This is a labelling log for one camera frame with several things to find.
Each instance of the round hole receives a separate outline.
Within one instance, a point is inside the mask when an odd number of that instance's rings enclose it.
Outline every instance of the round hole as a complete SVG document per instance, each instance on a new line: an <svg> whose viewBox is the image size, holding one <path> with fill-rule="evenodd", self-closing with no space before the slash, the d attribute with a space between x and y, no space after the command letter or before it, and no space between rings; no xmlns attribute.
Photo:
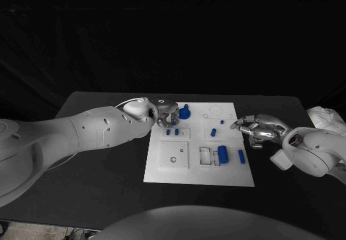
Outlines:
<svg viewBox="0 0 346 240"><path fill-rule="evenodd" d="M20 136L17 134L10 135L14 139L20 139Z"/></svg>

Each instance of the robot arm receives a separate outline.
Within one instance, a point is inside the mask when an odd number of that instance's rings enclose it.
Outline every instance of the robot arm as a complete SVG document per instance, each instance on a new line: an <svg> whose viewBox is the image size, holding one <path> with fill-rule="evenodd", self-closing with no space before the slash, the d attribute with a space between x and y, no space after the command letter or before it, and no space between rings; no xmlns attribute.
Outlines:
<svg viewBox="0 0 346 240"><path fill-rule="evenodd" d="M346 162L346 138L336 132L308 127L291 128L280 119L258 114L242 117L231 129L238 129L249 135L249 145L261 149L264 141L269 140L282 149L269 160L281 170L293 165L307 174L321 177L340 160Z"/></svg>
<svg viewBox="0 0 346 240"><path fill-rule="evenodd" d="M147 98L47 121L0 119L0 207L24 193L62 158L115 147L144 137L156 123L167 128L177 121L177 103Z"/></svg>

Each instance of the black table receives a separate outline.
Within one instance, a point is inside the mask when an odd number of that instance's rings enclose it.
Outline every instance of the black table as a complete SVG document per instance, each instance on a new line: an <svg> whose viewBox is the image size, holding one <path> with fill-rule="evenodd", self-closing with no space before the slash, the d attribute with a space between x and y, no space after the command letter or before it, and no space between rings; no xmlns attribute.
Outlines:
<svg viewBox="0 0 346 240"><path fill-rule="evenodd" d="M176 102L233 103L238 117L268 114L291 127L313 127L301 102L288 96L236 96L75 92L56 115L148 97ZM122 145L81 152L49 170L29 191L0 208L0 219L83 229L104 229L125 217L160 207L205 205L278 219L327 239L344 239L346 186L334 177L313 177L294 166L281 171L269 160L280 149L245 149L255 187L143 182L150 134Z"/></svg>

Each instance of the black background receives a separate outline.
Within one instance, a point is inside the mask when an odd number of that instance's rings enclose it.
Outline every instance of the black background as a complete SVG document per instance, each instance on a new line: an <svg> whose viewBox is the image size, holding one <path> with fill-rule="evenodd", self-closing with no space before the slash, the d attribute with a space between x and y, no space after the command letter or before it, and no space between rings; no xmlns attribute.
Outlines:
<svg viewBox="0 0 346 240"><path fill-rule="evenodd" d="M343 113L343 1L3 1L1 117L73 91L295 96Z"/></svg>
<svg viewBox="0 0 346 240"><path fill-rule="evenodd" d="M284 96L75 92L56 117L114 106L138 96L176 102L232 102L238 117L261 112L293 128L313 127L300 100ZM346 186L333 176L314 177L294 166L281 171L269 161L278 145L267 142L262 150L254 150L244 136L255 187L236 187L143 182L148 143L150 135L109 149L78 153L0 208L0 218L101 230L145 210L205 205L264 215L327 239L344 238Z"/></svg>

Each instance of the blue object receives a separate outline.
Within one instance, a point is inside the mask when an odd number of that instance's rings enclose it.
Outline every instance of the blue object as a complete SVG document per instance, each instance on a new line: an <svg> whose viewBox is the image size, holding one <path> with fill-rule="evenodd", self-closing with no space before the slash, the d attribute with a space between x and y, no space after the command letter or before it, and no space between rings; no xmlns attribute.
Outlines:
<svg viewBox="0 0 346 240"><path fill-rule="evenodd" d="M210 136L215 137L215 134L216 134L216 129L213 128L210 131Z"/></svg>
<svg viewBox="0 0 346 240"><path fill-rule="evenodd" d="M226 146L218 146L218 161L220 164L226 164L229 162Z"/></svg>
<svg viewBox="0 0 346 240"><path fill-rule="evenodd" d="M241 164L245 164L244 151L238 150L238 154L239 154L239 162L241 162Z"/></svg>
<svg viewBox="0 0 346 240"><path fill-rule="evenodd" d="M189 105L184 104L183 108L179 109L179 118L180 119L187 119L192 115L192 112L189 110Z"/></svg>

